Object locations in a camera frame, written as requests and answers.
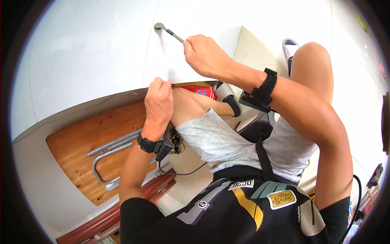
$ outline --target right arm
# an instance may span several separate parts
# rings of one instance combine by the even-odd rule
[[[200,75],[235,85],[251,93],[267,74],[237,63],[212,38],[192,36],[184,42],[189,65]],[[312,89],[278,77],[270,106],[304,138],[320,148],[316,184],[319,210],[348,197],[352,187],[352,158],[343,123],[333,107]]]

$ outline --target wooden board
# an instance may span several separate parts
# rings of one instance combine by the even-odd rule
[[[92,172],[92,161],[98,154],[87,152],[141,128],[146,119],[144,102],[112,109],[68,126],[46,138],[51,153],[75,186],[96,206],[118,193],[118,188],[106,190]],[[96,169],[103,180],[120,175],[132,146],[98,161]],[[156,168],[151,165],[148,172]]]

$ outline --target black wristband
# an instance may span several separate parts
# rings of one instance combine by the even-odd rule
[[[264,72],[267,73],[266,80],[259,88],[254,88],[249,97],[261,102],[262,105],[266,107],[272,101],[270,96],[273,89],[275,88],[278,72],[268,68],[265,68]]]
[[[137,143],[140,145],[141,149],[144,150],[147,153],[154,152],[156,145],[158,144],[158,141],[154,142],[147,138],[142,138],[141,133],[139,133],[137,137]]]

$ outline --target left hand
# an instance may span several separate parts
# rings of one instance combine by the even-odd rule
[[[145,97],[146,121],[141,135],[151,141],[158,141],[173,114],[172,81],[156,77],[150,84]]]

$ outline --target black watch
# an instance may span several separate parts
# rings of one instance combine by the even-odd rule
[[[152,152],[155,152],[156,150],[158,151],[158,149],[161,146],[161,143],[159,143],[159,142],[160,141],[151,141],[147,138],[142,138],[141,133],[139,133],[138,137],[137,137],[138,145],[140,145],[141,149],[147,153],[152,153]]]

